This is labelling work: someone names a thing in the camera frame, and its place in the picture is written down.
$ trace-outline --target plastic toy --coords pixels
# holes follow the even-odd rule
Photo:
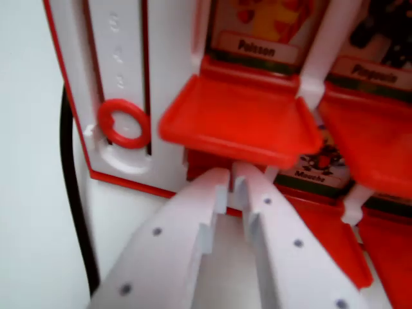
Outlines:
[[[237,24],[266,13],[264,0],[241,2],[228,3]],[[373,278],[355,225],[391,304],[412,307],[410,220],[362,208],[375,192],[412,198],[412,110],[325,82],[361,2],[331,0],[300,73],[280,75],[208,53],[210,1],[44,0],[91,177],[176,194],[136,232],[90,308],[190,307],[215,212],[227,209],[243,216],[263,308],[365,308],[359,289]],[[310,3],[276,1],[268,12],[303,20]],[[265,27],[256,31],[290,35]],[[315,110],[340,154],[322,148]],[[326,174],[342,156],[356,184],[342,200],[275,187],[303,155]]]

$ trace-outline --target black cable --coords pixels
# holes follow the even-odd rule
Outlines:
[[[70,211],[86,269],[90,295],[93,295],[100,284],[100,278],[76,179],[75,162],[73,158],[73,114],[71,113],[65,89],[63,89],[60,113],[60,156]]]

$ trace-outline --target white panel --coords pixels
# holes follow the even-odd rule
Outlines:
[[[104,100],[123,98],[144,110],[140,1],[89,0],[89,8]],[[128,138],[140,136],[140,126],[131,116],[118,112],[113,118],[117,133]],[[145,148],[125,149],[115,144],[111,148],[111,156],[127,165],[149,163]]]
[[[229,177],[226,169],[206,172],[141,226],[89,308],[189,309],[216,213],[226,211]]]
[[[367,308],[294,207],[250,164],[233,167],[235,198],[256,255],[262,308]]]
[[[148,1],[152,155],[143,158],[128,149],[108,145],[97,126],[95,115],[100,102],[82,0],[51,0],[50,5],[92,169],[169,191],[180,190],[187,183],[183,147],[160,140],[157,132],[160,117],[192,75],[196,2]]]

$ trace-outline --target red plastic tray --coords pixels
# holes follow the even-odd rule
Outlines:
[[[300,217],[358,289],[370,286],[372,274],[352,228],[341,221],[343,207],[286,196]]]
[[[190,149],[283,169],[322,144],[293,87],[223,73],[193,75],[161,119],[160,136]]]
[[[394,308],[412,308],[412,225],[365,215],[359,234]]]
[[[411,107],[340,89],[327,91],[319,111],[357,182],[412,197]]]

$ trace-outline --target plastic ring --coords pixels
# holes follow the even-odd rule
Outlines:
[[[118,134],[113,128],[115,121],[112,113],[115,111],[121,111],[132,116],[139,123],[142,134],[138,138],[127,138]],[[122,98],[104,101],[98,109],[97,120],[103,133],[116,145],[128,149],[138,149],[145,147],[150,142],[149,117],[138,106]]]

